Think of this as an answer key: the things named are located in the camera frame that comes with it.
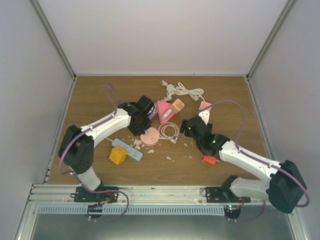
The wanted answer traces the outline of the beige cube socket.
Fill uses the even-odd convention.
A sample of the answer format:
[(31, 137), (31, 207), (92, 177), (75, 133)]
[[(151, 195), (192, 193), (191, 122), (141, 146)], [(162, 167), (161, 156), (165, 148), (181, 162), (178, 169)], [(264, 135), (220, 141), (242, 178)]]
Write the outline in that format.
[(185, 107), (185, 104), (177, 98), (171, 105), (170, 109), (172, 110), (173, 114), (179, 113), (183, 108)]

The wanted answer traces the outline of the pink cube socket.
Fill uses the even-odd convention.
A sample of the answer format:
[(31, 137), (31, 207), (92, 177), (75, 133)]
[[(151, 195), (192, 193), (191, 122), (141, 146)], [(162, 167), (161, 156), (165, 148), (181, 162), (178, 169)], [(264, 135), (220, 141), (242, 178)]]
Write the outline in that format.
[(199, 112), (201, 113), (202, 111), (201, 110), (203, 110), (203, 109), (205, 109), (205, 111), (207, 111), (207, 112), (210, 112), (211, 111), (211, 103), (209, 103), (209, 102), (206, 102), (206, 101), (202, 101), (201, 103), (200, 103), (200, 106), (199, 106)]

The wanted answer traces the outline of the pink triangular power strip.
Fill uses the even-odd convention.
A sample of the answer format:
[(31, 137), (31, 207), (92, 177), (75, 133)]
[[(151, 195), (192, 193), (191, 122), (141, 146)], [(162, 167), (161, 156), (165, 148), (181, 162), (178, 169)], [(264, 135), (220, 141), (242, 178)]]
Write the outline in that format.
[(159, 122), (161, 125), (165, 125), (174, 116), (174, 113), (171, 112), (165, 119), (162, 119), (163, 115), (170, 109), (171, 105), (172, 105), (171, 103), (164, 102), (161, 100), (159, 100), (155, 103)]

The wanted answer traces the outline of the yellow cube socket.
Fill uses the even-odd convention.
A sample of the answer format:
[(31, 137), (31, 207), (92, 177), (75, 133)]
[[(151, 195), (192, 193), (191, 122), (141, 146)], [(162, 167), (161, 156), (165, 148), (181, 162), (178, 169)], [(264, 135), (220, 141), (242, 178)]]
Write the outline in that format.
[(114, 164), (119, 165), (123, 163), (128, 155), (128, 151), (124, 149), (122, 146), (114, 147), (109, 155), (109, 160), (111, 160)]

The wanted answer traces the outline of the red cube socket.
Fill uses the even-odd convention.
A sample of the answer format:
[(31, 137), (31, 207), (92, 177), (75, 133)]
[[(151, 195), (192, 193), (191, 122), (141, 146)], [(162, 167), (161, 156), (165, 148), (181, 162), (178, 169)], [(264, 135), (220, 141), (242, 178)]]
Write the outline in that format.
[(202, 159), (203, 162), (208, 163), (210, 165), (215, 165), (217, 162), (219, 162), (219, 160), (217, 160), (216, 157), (214, 156), (204, 156)]

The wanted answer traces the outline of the purple power strip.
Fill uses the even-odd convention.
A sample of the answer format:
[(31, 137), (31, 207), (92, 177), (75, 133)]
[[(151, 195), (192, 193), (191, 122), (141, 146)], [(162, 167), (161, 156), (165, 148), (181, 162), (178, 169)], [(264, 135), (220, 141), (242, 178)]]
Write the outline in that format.
[(156, 106), (153, 106), (147, 115), (148, 115), (148, 118), (151, 120), (157, 114), (158, 114), (157, 108)]

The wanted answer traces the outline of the white square plug adapter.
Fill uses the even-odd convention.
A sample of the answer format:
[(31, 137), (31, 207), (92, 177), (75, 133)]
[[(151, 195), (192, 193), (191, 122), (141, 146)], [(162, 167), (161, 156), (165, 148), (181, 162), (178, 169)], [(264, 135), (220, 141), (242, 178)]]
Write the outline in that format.
[(165, 120), (171, 112), (172, 112), (172, 109), (169, 108), (169, 109), (162, 115), (161, 119), (162, 119), (162, 120)]

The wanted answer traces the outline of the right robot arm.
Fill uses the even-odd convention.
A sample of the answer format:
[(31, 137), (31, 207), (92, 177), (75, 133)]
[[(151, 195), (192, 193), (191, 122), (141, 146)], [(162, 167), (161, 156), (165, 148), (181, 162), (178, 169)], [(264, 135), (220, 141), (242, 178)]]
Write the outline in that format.
[(220, 187), (226, 202), (235, 202), (237, 198), (265, 200), (286, 214), (298, 206), (307, 186), (294, 162), (278, 162), (248, 151), (229, 137), (212, 133), (212, 125), (199, 116), (184, 119), (180, 132), (191, 137), (204, 156), (233, 164), (256, 176), (256, 180), (228, 177)]

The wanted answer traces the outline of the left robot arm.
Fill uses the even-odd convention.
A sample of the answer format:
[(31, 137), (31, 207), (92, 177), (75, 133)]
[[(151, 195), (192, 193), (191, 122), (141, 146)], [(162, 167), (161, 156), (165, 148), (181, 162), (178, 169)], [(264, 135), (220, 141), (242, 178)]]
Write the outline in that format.
[(103, 183), (93, 169), (95, 147), (115, 132), (128, 128), (134, 136), (141, 136), (151, 127), (148, 113), (154, 103), (146, 96), (137, 102), (124, 102), (114, 111), (91, 124), (67, 128), (58, 150), (61, 175), (75, 175), (86, 190), (86, 197), (98, 202), (103, 197)]

